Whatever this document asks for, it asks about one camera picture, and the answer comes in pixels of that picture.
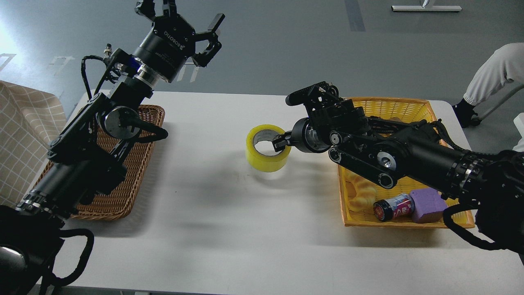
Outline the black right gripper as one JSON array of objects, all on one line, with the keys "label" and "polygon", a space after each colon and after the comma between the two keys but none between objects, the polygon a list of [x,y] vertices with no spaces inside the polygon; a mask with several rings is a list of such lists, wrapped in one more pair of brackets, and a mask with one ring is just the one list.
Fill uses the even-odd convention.
[{"label": "black right gripper", "polygon": [[275,152],[282,152],[291,146],[304,153],[324,153],[330,148],[313,129],[309,118],[298,120],[286,137],[275,137],[272,144]]}]

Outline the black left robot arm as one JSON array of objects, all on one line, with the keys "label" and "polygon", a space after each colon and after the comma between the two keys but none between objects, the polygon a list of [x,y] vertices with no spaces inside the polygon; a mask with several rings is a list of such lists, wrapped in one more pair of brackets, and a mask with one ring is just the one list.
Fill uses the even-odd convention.
[{"label": "black left robot arm", "polygon": [[88,103],[50,143],[51,169],[10,209],[1,206],[1,293],[26,295],[38,280],[47,287],[71,284],[86,268],[94,234],[64,230],[64,221],[96,195],[110,194],[125,180],[126,157],[136,143],[163,140],[168,132],[141,120],[138,108],[159,80],[171,83],[188,59],[206,67],[221,49],[219,13],[205,32],[177,12],[174,0],[163,1],[156,15],[152,0],[139,0],[135,12],[151,21],[151,30],[133,54],[112,51],[103,57],[106,70]]}]

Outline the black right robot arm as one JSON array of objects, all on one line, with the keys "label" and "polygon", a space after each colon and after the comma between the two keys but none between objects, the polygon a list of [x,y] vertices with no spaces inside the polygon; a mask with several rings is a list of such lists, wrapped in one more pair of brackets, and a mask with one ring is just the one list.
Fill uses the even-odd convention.
[{"label": "black right robot arm", "polygon": [[523,254],[523,153],[473,152],[453,143],[441,121],[401,123],[366,116],[338,89],[319,82],[286,97],[307,117],[272,140],[276,152],[295,146],[330,159],[357,175],[393,188],[408,176],[458,200],[444,224],[475,247]]}]

